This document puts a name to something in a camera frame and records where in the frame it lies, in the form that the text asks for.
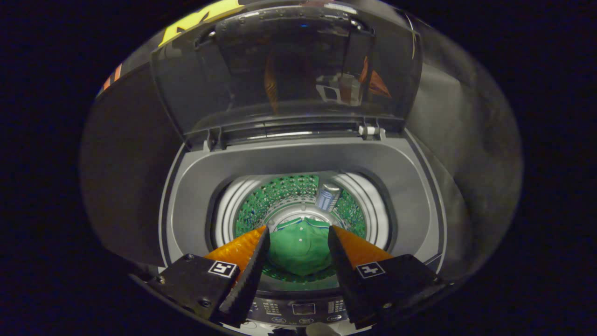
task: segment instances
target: green shirt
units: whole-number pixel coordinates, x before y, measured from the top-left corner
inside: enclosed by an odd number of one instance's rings
[[[280,223],[270,234],[267,257],[272,265],[298,276],[321,271],[331,265],[329,232],[328,223],[309,218]]]

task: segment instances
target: transparent lid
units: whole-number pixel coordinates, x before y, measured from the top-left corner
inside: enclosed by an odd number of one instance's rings
[[[421,73],[415,32],[341,5],[268,4],[199,24],[153,52],[156,86],[185,139],[285,118],[405,120]]]

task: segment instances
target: washing machine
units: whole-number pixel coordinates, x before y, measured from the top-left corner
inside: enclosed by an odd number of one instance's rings
[[[137,279],[309,219],[414,256],[449,284],[443,297],[504,236],[522,154],[488,72],[412,14],[224,0],[117,67],[80,168],[91,225]],[[269,260],[239,328],[205,323],[248,335],[370,328],[350,322],[334,265],[296,274]]]

